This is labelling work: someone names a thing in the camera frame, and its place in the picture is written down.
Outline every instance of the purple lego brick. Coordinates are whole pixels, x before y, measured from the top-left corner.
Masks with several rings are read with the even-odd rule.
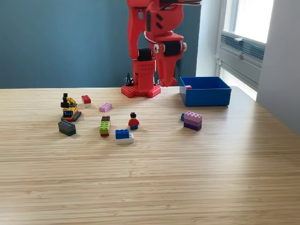
[[[112,104],[110,103],[105,103],[103,106],[99,107],[99,112],[107,112],[108,110],[110,110],[112,108]]]
[[[189,129],[191,129],[191,130],[199,131],[199,130],[202,128],[202,125],[200,125],[199,127],[195,127],[195,126],[193,126],[193,125],[184,123],[184,124],[183,124],[183,127],[189,128]]]
[[[184,119],[183,122],[184,122],[184,123],[187,123],[187,124],[189,124],[189,125],[195,126],[195,127],[199,127],[199,126],[202,125],[202,121],[200,121],[200,122],[195,122],[195,121],[192,121],[192,120]]]
[[[202,121],[202,115],[189,111],[184,114],[184,119],[199,123],[200,121]]]

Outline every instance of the teal wall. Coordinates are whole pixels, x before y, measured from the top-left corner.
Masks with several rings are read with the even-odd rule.
[[[194,76],[200,7],[184,12],[176,71]],[[0,0],[0,88],[121,86],[132,74],[127,22],[125,0]]]

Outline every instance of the window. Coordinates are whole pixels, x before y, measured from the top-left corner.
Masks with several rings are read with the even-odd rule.
[[[254,101],[256,101],[257,92],[246,85],[244,82],[240,81],[227,70],[221,68],[220,78],[229,86],[237,86],[247,95],[249,95]]]
[[[222,0],[216,75],[257,90],[274,0]]]
[[[267,42],[274,0],[227,0],[224,31]]]

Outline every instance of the red robot base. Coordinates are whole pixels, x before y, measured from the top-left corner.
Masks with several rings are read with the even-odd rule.
[[[126,95],[128,98],[133,98],[134,96],[147,96],[149,98],[153,98],[156,95],[160,94],[161,87],[159,85],[156,85],[156,86],[153,86],[152,90],[150,90],[148,92],[140,93],[135,90],[134,86],[125,86],[124,85],[121,88],[121,92],[123,95]]]

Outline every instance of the window frame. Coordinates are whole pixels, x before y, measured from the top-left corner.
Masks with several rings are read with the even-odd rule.
[[[227,1],[230,1],[232,3],[230,18],[228,18],[228,15],[226,15]],[[217,39],[217,52],[215,55],[217,64],[215,76],[221,77],[220,72],[221,68],[223,68],[240,79],[242,82],[246,83],[252,89],[257,90],[263,61],[251,56],[247,56],[237,49],[224,45],[221,41],[221,36],[227,35],[232,38],[241,38],[243,41],[247,41],[248,43],[254,45],[259,45],[263,48],[265,48],[266,46],[265,43],[232,33],[235,29],[238,4],[239,0],[222,0],[219,33]],[[230,19],[229,31],[231,32],[224,31],[225,20],[228,19]]]

